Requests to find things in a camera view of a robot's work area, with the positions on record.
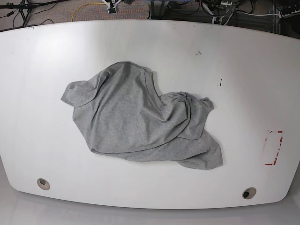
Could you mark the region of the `grey T-shirt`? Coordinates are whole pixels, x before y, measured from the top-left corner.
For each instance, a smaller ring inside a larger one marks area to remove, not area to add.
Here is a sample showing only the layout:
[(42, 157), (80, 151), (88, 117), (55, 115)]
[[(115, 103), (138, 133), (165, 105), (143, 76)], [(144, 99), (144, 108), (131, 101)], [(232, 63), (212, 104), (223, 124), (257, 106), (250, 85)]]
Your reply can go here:
[(117, 62), (70, 83), (61, 100), (95, 154), (199, 170), (223, 165), (220, 145), (204, 129), (213, 103), (186, 92), (158, 95), (148, 68)]

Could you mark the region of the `red tape rectangle marking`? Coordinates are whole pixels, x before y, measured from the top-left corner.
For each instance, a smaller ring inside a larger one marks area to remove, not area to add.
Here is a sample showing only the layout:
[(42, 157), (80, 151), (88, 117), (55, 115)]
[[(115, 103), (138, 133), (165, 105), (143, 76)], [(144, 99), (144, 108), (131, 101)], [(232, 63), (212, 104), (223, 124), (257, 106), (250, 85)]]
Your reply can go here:
[(263, 165), (272, 166), (276, 164), (282, 140), (283, 131), (269, 130), (267, 132), (262, 150)]

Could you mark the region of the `white power strip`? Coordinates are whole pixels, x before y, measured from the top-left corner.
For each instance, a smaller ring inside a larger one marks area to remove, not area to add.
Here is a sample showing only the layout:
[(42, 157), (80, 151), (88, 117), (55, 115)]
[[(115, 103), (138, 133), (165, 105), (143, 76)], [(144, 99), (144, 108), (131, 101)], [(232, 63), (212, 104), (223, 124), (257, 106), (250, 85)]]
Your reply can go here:
[(280, 18), (288, 18), (288, 17), (292, 17), (295, 15), (300, 15), (300, 6), (299, 5), (283, 7), (283, 9), (279, 13)]

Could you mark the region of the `black tripod stand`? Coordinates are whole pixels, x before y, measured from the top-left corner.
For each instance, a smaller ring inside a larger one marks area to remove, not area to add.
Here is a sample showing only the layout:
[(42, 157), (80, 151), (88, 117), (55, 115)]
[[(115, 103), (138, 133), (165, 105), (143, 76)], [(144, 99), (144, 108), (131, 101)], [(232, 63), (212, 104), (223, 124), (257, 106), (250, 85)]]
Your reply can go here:
[(58, 4), (61, 2), (66, 2), (66, 1), (68, 1), (68, 0), (52, 0), (49, 2), (43, 2), (43, 3), (32, 3), (29, 0), (22, 0), (22, 1), (20, 1), (20, 3), (18, 5), (15, 5), (13, 3), (7, 3), (5, 5), (1, 5), (0, 8), (1, 9), (9, 9), (9, 10), (16, 9), (23, 19), (23, 23), (22, 23), (21, 27), (24, 28), (27, 26), (27, 24), (30, 20), (30, 14), (31, 14), (32, 10), (39, 8), (39, 7), (54, 5), (54, 4)]

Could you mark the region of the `grey metal frame post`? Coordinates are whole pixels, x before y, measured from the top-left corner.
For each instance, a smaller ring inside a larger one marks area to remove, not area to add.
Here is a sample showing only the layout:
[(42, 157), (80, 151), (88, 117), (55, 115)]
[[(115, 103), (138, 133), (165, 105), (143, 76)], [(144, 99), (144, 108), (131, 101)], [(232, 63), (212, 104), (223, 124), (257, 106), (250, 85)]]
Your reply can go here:
[(278, 16), (279, 9), (276, 6), (275, 0), (271, 0), (271, 3), (272, 3), (272, 7), (273, 7), (273, 13), (276, 14), (273, 16), (273, 33), (279, 35), (281, 32), (280, 23), (279, 23), (280, 18)]

